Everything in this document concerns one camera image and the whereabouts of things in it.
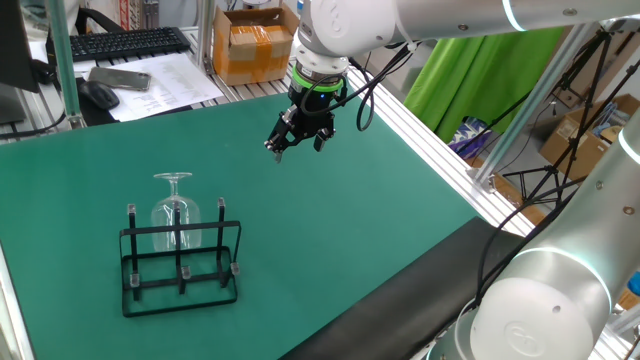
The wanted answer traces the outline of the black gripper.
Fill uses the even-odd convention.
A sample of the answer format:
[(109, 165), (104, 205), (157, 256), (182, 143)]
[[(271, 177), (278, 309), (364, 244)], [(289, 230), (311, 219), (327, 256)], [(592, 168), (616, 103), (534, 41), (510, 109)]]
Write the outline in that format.
[(302, 140), (315, 137), (314, 149), (321, 152), (328, 140), (335, 134), (334, 114), (324, 111), (333, 99), (332, 93), (312, 91), (307, 88), (288, 90), (291, 100), (289, 108), (279, 113), (279, 118), (264, 142), (265, 148), (274, 154), (277, 164), (281, 162), (283, 152), (289, 144), (298, 144)]

